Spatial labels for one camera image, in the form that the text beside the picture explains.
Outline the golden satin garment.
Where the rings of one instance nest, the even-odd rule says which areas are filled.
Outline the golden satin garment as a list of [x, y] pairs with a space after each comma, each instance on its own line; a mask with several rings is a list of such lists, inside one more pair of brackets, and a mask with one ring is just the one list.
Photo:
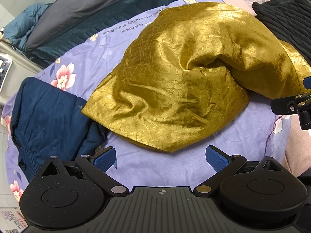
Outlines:
[[304, 93], [310, 65], [254, 16], [218, 2], [163, 10], [126, 49], [82, 113], [172, 153], [228, 125], [250, 102]]

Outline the navy blue folded garment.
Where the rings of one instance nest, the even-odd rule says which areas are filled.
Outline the navy blue folded garment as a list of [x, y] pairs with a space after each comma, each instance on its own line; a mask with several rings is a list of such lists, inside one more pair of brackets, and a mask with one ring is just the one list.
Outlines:
[[94, 155], [108, 129], [82, 114], [86, 101], [34, 77], [23, 80], [15, 97], [10, 134], [18, 165], [31, 181], [50, 156], [72, 161]]

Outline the black quilted garment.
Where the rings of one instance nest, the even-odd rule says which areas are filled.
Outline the black quilted garment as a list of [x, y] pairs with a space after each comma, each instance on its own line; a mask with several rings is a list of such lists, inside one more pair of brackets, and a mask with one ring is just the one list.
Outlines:
[[292, 45], [310, 64], [310, 0], [254, 2], [260, 20], [280, 40]]

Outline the teal bed skirt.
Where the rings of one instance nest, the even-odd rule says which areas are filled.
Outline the teal bed skirt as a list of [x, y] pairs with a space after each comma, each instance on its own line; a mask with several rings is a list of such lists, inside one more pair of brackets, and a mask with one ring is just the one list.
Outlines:
[[84, 43], [101, 30], [174, 1], [177, 0], [120, 0], [66, 27], [39, 47], [32, 50], [26, 49], [26, 52], [35, 63], [46, 68], [68, 50]]

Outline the white appliance with panel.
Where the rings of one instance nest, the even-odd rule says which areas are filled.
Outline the white appliance with panel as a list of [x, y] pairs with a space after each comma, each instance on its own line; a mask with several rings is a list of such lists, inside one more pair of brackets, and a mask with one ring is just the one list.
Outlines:
[[12, 59], [9, 57], [8, 54], [0, 54], [0, 91], [4, 88], [4, 82], [7, 77], [8, 71], [13, 63]]

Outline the blue duvet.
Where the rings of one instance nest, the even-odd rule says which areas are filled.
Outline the blue duvet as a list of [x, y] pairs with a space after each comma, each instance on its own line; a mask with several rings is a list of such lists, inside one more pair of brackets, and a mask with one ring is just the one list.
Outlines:
[[34, 30], [39, 18], [50, 5], [51, 3], [35, 3], [28, 6], [21, 14], [4, 27], [4, 38], [21, 50], [26, 50], [28, 37]]

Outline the grey mattress cover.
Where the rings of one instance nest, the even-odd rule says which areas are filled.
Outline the grey mattress cover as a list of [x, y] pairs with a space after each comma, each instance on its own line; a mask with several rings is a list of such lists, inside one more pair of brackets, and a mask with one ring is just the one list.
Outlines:
[[57, 0], [41, 15], [28, 37], [26, 49], [39, 47], [66, 27], [120, 0]]

